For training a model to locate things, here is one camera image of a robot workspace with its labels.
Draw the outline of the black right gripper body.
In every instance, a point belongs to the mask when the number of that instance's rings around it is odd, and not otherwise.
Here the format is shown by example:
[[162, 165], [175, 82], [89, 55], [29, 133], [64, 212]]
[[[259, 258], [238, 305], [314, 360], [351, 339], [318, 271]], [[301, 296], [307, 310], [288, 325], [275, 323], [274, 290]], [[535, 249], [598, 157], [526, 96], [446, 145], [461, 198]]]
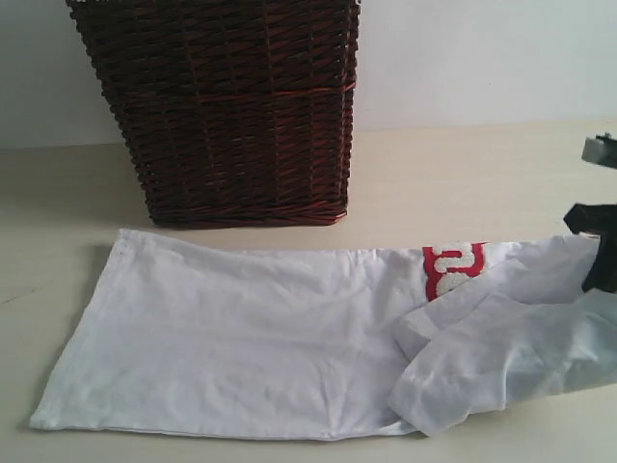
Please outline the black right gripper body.
[[616, 205], [574, 204], [563, 218], [573, 234], [593, 234], [600, 239], [594, 262], [582, 290], [616, 292]]

